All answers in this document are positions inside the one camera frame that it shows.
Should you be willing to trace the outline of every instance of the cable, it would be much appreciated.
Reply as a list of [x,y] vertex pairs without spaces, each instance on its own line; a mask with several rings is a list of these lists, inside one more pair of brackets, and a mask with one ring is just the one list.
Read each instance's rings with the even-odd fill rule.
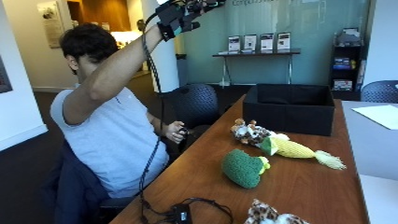
[[[187,2],[184,0],[171,1],[171,3],[173,3],[173,4],[183,3],[184,5],[187,5]],[[147,29],[148,23],[153,20],[153,18],[157,15],[159,15],[157,13],[153,13],[149,16],[149,18],[148,18],[148,20],[147,20],[147,22],[144,24],[144,27],[143,27],[143,49],[144,49],[144,53],[147,55],[147,60],[149,61],[149,64],[151,64],[151,70],[153,72],[153,77],[156,79],[159,93],[160,93],[160,96],[161,96],[163,92],[161,92],[160,76],[159,76],[157,67],[155,65],[155,62],[153,62],[153,59],[152,59],[152,56],[151,56],[151,52],[149,52],[149,49],[148,49],[148,46],[147,46],[147,36],[145,36],[145,29]],[[163,132],[163,121],[164,121],[164,100],[163,100],[163,97],[161,97],[161,132]],[[177,211],[173,210],[173,209],[169,210],[168,212],[164,212],[164,213],[157,212],[151,207],[151,203],[149,203],[149,201],[144,197],[144,192],[143,191],[144,191],[145,176],[147,176],[147,173],[149,172],[148,169],[149,169],[152,160],[155,159],[160,143],[161,143],[161,135],[159,136],[157,144],[156,144],[156,146],[153,148],[153,151],[152,151],[152,154],[151,154],[151,157],[149,157],[148,163],[145,165],[145,168],[143,170],[143,175],[141,175],[141,178],[140,178],[141,223],[144,223],[144,224],[149,224],[148,218],[144,215],[144,208],[149,209],[157,215],[167,217],[165,219],[163,219],[159,222],[156,222],[156,224],[159,224],[159,223],[175,223],[177,221],[177,216],[180,215],[180,214],[177,214]],[[179,205],[184,205],[184,202],[188,201],[188,200],[191,201],[189,203],[185,204],[188,206],[189,206],[191,203],[195,203],[195,202],[205,202],[205,203],[212,204],[216,208],[218,208],[229,216],[230,223],[233,223],[234,219],[233,219],[233,214],[232,214],[230,208],[228,206],[225,206],[225,205],[221,205],[221,204],[216,203],[214,200],[208,200],[208,199],[202,199],[202,198],[189,198],[189,199],[185,199],[183,201],[183,203],[175,204],[172,207],[176,207]]]
[[225,58],[225,68],[226,68],[226,74],[228,74],[228,78],[230,81],[230,85],[233,85],[232,74],[229,73],[229,66],[228,66],[226,58]]

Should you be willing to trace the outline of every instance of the curly dark hair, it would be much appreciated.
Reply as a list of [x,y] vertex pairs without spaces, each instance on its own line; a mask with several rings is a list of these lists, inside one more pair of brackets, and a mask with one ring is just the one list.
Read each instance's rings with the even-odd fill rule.
[[79,58],[87,55],[93,63],[100,63],[117,50],[112,34],[99,25],[84,23],[65,31],[60,38],[64,56]]

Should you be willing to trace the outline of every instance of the green crocheted toy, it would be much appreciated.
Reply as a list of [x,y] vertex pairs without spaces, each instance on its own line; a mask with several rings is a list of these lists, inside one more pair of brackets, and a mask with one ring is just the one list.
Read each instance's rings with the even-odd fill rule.
[[252,189],[272,165],[265,157],[252,157],[242,150],[232,150],[222,160],[222,172],[244,188]]

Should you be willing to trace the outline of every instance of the wooden table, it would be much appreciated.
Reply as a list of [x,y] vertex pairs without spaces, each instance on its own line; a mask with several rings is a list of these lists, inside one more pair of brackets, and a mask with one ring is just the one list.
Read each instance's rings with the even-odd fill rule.
[[[268,156],[272,169],[261,176],[260,184],[253,189],[238,186],[221,171],[221,160],[234,148],[252,156],[262,155],[256,147],[244,146],[230,134],[234,120],[242,117],[241,111],[242,98],[144,191],[155,210],[164,212],[184,199],[201,197],[229,206],[234,223],[244,223],[253,199],[260,199],[280,214],[296,214],[312,224],[369,223],[341,102],[336,101],[330,137],[298,133],[288,135],[309,148],[322,149],[338,156],[348,170],[333,170],[316,159]],[[229,223],[228,216],[208,203],[193,203],[191,211],[197,224]],[[145,215],[149,223],[164,219],[149,211]],[[140,216],[137,198],[111,223],[141,223]]]

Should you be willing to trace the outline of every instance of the plush toy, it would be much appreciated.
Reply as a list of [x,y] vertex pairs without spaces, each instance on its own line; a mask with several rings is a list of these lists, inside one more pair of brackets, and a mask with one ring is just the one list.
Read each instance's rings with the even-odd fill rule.
[[309,224],[298,216],[292,214],[280,215],[274,208],[254,199],[252,207],[249,209],[249,217],[245,224]]
[[313,152],[308,147],[286,139],[277,137],[266,137],[262,140],[260,148],[270,155],[278,154],[289,158],[308,159],[316,157],[318,162],[336,170],[346,169],[346,165],[342,163],[338,157],[334,157],[325,151],[317,150]]
[[240,149],[232,150],[222,159],[222,172],[244,188],[252,189],[260,176],[272,165],[265,157],[252,157]]
[[261,150],[272,156],[278,154],[289,158],[317,158],[318,162],[330,168],[337,170],[346,169],[346,165],[338,157],[334,157],[321,150],[313,152],[308,147],[289,141],[290,139],[286,134],[274,133],[260,126],[256,126],[254,121],[246,126],[245,121],[237,119],[230,131],[234,134],[236,140],[242,144],[260,147]]

